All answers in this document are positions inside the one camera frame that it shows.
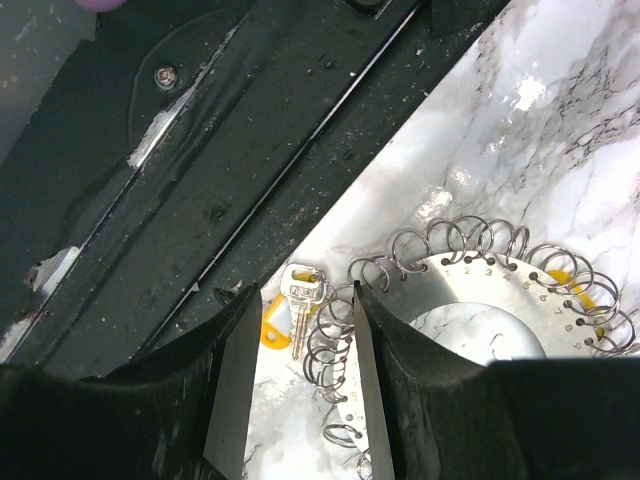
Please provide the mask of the silver disc keyring holder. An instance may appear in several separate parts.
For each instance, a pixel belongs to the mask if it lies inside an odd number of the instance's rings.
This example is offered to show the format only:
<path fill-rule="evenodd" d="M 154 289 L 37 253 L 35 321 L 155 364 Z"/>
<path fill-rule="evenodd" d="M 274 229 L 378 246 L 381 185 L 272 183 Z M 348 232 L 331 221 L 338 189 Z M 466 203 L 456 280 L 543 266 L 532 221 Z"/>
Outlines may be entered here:
<path fill-rule="evenodd" d="M 505 220 L 466 215 L 403 229 L 386 255 L 351 262 L 344 285 L 327 282 L 306 333 L 306 378 L 336 405 L 331 442 L 360 453 L 373 476 L 355 337 L 354 293 L 368 288 L 400 321 L 480 366 L 498 361 L 635 358 L 639 313 L 584 256 L 531 246 L 530 232 Z"/>

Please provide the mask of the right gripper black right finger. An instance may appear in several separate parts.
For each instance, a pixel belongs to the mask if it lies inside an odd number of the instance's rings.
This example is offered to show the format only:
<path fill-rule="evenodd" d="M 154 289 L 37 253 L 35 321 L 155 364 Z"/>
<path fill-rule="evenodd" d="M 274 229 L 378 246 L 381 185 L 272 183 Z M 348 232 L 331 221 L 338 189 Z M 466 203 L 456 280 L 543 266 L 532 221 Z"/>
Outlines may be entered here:
<path fill-rule="evenodd" d="M 635 479 L 635 358 L 480 366 L 354 293 L 369 454 L 377 479 Z"/>

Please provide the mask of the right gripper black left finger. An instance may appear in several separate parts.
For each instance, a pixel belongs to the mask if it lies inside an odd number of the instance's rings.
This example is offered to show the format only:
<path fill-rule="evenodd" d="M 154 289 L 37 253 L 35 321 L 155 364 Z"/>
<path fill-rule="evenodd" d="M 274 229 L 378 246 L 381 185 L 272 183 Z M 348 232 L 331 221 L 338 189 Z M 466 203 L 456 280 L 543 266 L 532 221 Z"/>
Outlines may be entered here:
<path fill-rule="evenodd" d="M 1 368 L 5 479 L 238 479 L 261 332 L 257 285 L 104 377 Z"/>

